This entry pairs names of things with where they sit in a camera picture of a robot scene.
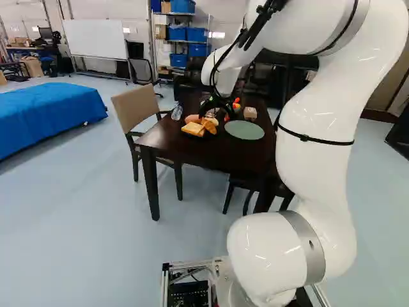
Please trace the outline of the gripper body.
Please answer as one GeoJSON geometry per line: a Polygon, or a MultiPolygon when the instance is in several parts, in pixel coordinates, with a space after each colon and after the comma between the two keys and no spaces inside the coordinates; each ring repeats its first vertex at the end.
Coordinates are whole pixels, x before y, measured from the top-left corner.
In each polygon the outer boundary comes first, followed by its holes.
{"type": "Polygon", "coordinates": [[[205,109],[225,108],[227,102],[228,101],[224,97],[220,97],[218,95],[211,95],[208,99],[206,99],[204,103],[204,108],[205,109]]]}

